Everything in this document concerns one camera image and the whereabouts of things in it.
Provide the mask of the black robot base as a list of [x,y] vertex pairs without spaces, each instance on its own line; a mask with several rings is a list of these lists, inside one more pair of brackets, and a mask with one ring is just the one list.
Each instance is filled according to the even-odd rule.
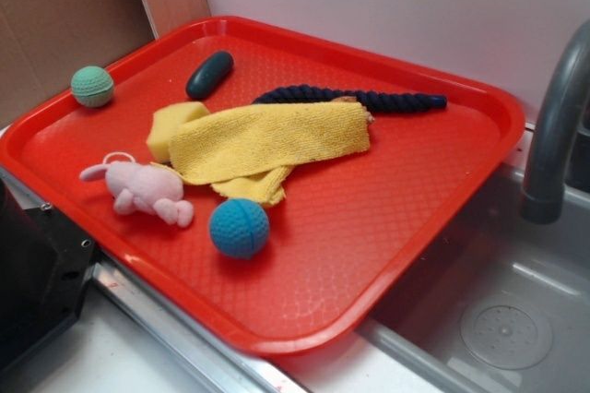
[[1,184],[1,373],[75,324],[99,253],[58,208],[22,208]]

